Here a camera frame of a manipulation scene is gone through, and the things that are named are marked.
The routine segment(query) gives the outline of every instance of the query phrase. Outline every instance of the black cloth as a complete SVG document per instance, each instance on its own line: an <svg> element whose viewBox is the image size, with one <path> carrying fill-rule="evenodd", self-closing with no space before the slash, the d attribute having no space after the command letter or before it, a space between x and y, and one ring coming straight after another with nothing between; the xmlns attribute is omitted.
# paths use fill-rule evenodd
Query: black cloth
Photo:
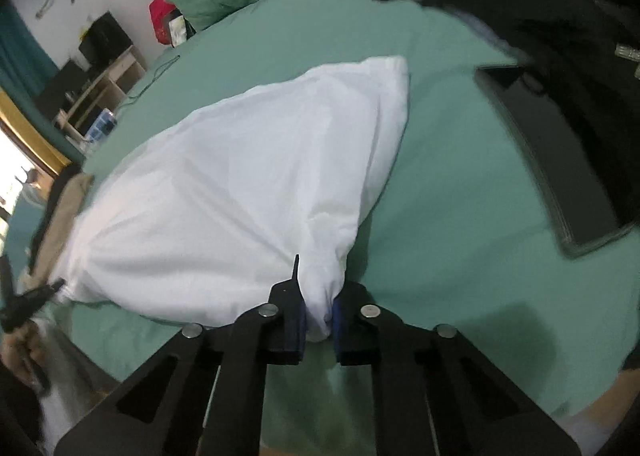
<svg viewBox="0 0 640 456"><path fill-rule="evenodd" d="M60 196L62 196L62 191L66 187L66 184L76 175L80 174L82 171L82 167L77 163L70 163L69 165L62 168L58 177L54 180L51 185L51 191L49 192L49 199L47 199L47 206L45 208L44 216L42 217L40 224L38 225L38 229L35 231L33 237L31 238L31 255L29 258L29 273L33 271L33 267L36 264L36 258L38 256L38 251L40 249L40 244L44 239L44 234L47 232L47 227L49 227L49 223L51 218L53 217L53 213L58 206L58 201L60 200Z"/></svg>
<svg viewBox="0 0 640 456"><path fill-rule="evenodd" d="M640 16L628 0L420 0L472 14L520 49L580 136L621 223L640 216Z"/></svg>

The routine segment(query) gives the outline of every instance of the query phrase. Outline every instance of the green bed sheet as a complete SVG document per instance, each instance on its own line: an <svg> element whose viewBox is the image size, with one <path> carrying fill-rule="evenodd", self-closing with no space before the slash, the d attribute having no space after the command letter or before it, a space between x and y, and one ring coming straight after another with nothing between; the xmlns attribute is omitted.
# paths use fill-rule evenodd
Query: green bed sheet
<svg viewBox="0 0 640 456"><path fill-rule="evenodd" d="M636 341L640 236L580 259L561 253L532 174L473 81L476 66L513 59L450 15L409 1L259 1L162 56L85 170L100 181L191 111L257 84L381 55L408 61L409 119L347 277L409 324L456 325L546 412L578 411L611 385ZM119 379L177 331L113 304L55 313ZM301 366L269 371L264 441L298 454L373 454L368 379L366 369L337 368L330 342L308 346Z"/></svg>

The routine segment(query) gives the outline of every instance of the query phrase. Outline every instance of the silver rivet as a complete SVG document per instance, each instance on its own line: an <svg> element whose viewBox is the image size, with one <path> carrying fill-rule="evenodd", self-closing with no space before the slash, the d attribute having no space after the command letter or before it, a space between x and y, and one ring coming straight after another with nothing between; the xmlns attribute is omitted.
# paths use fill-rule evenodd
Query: silver rivet
<svg viewBox="0 0 640 456"><path fill-rule="evenodd" d="M436 326L436 331L443 339L452 339L458 334L458 330L456 330L451 324L438 324Z"/></svg>
<svg viewBox="0 0 640 456"><path fill-rule="evenodd" d="M278 307L268 302L258 308L258 313L263 317L273 317L278 313Z"/></svg>
<svg viewBox="0 0 640 456"><path fill-rule="evenodd" d="M366 304L362 308L360 308L360 313L367 319L375 319L378 315L380 315L380 308L378 308L375 304Z"/></svg>
<svg viewBox="0 0 640 456"><path fill-rule="evenodd" d="M194 339L196 337L199 337L201 333L202 333L202 326L196 323L187 324L182 327L182 334L188 339Z"/></svg>

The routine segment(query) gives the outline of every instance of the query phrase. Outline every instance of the yellow curtain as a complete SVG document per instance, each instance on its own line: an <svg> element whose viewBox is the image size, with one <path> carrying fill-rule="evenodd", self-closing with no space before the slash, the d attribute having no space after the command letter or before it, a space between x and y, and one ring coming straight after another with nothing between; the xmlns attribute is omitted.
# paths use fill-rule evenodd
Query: yellow curtain
<svg viewBox="0 0 640 456"><path fill-rule="evenodd" d="M0 118L18 140L53 172L59 173L65 165L70 163L66 156L47 142L24 118L24 115L2 88L0 88Z"/></svg>

